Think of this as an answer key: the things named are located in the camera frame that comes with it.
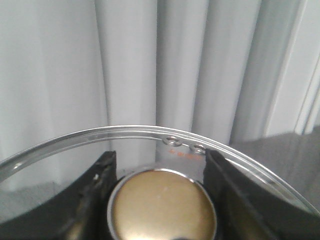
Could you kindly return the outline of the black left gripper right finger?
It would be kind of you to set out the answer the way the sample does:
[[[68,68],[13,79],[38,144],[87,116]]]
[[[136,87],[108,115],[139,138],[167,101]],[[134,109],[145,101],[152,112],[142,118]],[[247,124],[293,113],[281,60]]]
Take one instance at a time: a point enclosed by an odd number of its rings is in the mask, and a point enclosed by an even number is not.
[[[216,150],[205,151],[204,187],[224,240],[318,240],[320,218],[253,182]]]

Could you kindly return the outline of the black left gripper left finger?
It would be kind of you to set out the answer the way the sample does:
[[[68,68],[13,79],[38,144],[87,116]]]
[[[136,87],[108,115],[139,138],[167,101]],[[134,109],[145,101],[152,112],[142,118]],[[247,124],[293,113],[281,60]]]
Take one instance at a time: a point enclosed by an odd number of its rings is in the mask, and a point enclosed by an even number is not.
[[[77,180],[40,206],[0,225],[2,240],[109,240],[107,202],[117,154],[104,152]]]

